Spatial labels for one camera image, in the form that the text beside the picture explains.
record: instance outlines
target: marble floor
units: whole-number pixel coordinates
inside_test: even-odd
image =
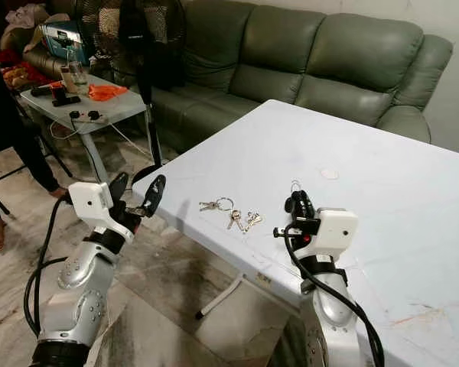
[[[135,123],[118,126],[148,150]],[[119,171],[133,174],[149,165],[146,156],[113,130],[95,133],[94,140],[112,177]],[[80,140],[73,136],[55,142],[75,175],[68,178],[54,159],[48,158],[58,180],[64,186],[75,180],[92,180]],[[176,154],[164,149],[164,157],[173,159]],[[12,149],[0,153],[0,173],[19,164]],[[131,200],[130,191],[125,198]],[[54,199],[27,169],[0,181],[0,199],[13,214],[4,216],[7,239],[0,253],[0,367],[27,366],[35,338],[24,320],[22,297]],[[62,206],[47,257],[67,256],[88,231],[71,207]],[[53,265],[43,273],[41,303],[54,292],[59,267]],[[278,305],[242,284],[203,320],[194,319],[235,275],[234,268],[167,226],[163,219],[144,219],[135,241],[121,252],[106,315],[87,365],[265,366],[288,320]]]

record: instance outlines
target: blue box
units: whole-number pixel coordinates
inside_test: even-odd
[[[55,21],[41,25],[44,39],[49,51],[57,57],[67,59],[66,46],[72,45],[76,50],[78,60],[88,66],[89,56],[87,55],[83,42],[78,32],[76,21]]]

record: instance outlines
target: small table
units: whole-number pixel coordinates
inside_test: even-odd
[[[293,307],[301,278],[272,229],[299,180],[315,207],[359,217],[338,266],[382,339],[386,365],[459,366],[459,154],[282,102],[268,101],[133,186],[158,174],[161,217]],[[243,235],[227,213],[199,211],[227,196],[264,221]],[[363,344],[365,330],[357,324]]]
[[[88,84],[115,85],[94,75],[88,75]],[[80,96],[81,102],[60,107],[53,106],[53,103],[51,103],[53,100],[52,96],[33,97],[30,90],[23,92],[21,97],[35,112],[45,115],[73,131],[78,131],[87,150],[93,173],[99,182],[109,182],[109,175],[90,133],[142,112],[145,113],[145,120],[148,119],[146,105],[143,103],[141,96],[130,90],[105,102],[97,102],[89,99],[87,96]],[[99,111],[105,122],[75,123],[75,126],[72,126],[69,117],[71,111],[85,112],[93,110]]]

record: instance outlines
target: orange bag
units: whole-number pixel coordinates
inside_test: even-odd
[[[125,86],[96,86],[89,85],[89,97],[94,101],[108,101],[109,99],[126,93],[128,89]]]

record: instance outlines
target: metal key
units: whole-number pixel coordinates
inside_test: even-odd
[[[242,232],[245,232],[243,230],[242,223],[239,221],[241,218],[242,218],[242,213],[239,210],[233,210],[231,212],[231,222],[229,222],[228,229],[231,229],[231,227],[233,226],[233,223],[236,223],[239,230]]]
[[[251,227],[253,227],[255,224],[261,221],[262,221],[262,217],[260,216],[260,214],[249,212],[248,219],[247,219],[248,225],[245,227],[243,232],[247,233]]]
[[[199,211],[202,212],[203,210],[215,210],[219,209],[219,205],[215,201],[210,201],[209,203],[200,202],[199,205],[202,205],[202,208],[199,208]]]

